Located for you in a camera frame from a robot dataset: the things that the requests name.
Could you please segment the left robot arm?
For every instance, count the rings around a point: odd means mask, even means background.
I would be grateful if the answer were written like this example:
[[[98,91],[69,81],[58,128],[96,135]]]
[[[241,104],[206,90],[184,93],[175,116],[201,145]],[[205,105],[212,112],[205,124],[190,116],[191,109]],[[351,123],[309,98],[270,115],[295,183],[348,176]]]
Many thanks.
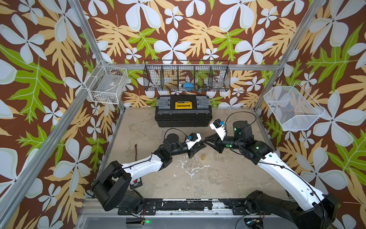
[[[147,158],[134,163],[111,162],[92,183],[91,191],[105,211],[117,207],[131,214],[143,211],[145,199],[136,190],[129,190],[137,179],[158,172],[170,165],[173,156],[187,154],[189,158],[206,147],[199,133],[192,133],[183,142],[177,134],[169,134],[163,143]]]

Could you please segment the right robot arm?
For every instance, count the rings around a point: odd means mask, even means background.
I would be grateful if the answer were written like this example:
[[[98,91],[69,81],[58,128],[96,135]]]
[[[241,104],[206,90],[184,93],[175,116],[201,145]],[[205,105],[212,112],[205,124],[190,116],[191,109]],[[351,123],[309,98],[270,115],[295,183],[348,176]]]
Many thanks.
[[[210,125],[215,134],[205,138],[204,143],[217,152],[224,149],[239,154],[271,175],[294,199],[275,198],[262,191],[254,191],[245,198],[243,210],[247,215],[277,215],[299,229],[327,229],[336,219],[338,199],[324,194],[294,172],[265,142],[255,140],[252,127],[247,121],[233,123],[234,134],[227,134],[226,122],[220,119]]]

